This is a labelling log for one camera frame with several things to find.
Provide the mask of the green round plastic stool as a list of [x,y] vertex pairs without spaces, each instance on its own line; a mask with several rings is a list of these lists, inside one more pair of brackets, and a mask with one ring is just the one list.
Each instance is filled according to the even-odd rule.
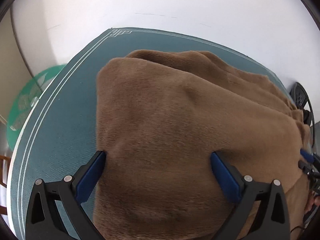
[[35,103],[65,66],[65,64],[53,66],[35,75],[25,84],[14,100],[7,120],[7,141],[12,151],[14,150],[22,127],[29,113],[35,106]]

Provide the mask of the teal table mat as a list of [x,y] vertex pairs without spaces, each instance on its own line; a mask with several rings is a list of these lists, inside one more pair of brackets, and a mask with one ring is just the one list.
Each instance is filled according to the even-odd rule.
[[23,125],[12,156],[7,195],[9,225],[18,239],[25,238],[35,180],[59,181],[95,154],[97,73],[111,59],[140,49],[210,51],[235,68],[268,76],[285,89],[274,72],[223,45],[155,29],[108,29],[82,46],[41,94]]

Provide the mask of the brown fleece garment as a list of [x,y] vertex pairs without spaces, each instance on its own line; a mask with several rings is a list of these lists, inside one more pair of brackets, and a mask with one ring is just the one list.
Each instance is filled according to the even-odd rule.
[[107,152],[93,222],[105,239],[209,239],[233,205],[210,167],[221,151],[243,175],[278,179],[301,225],[309,146],[303,113],[266,76],[207,51],[137,50],[97,75],[97,148]]

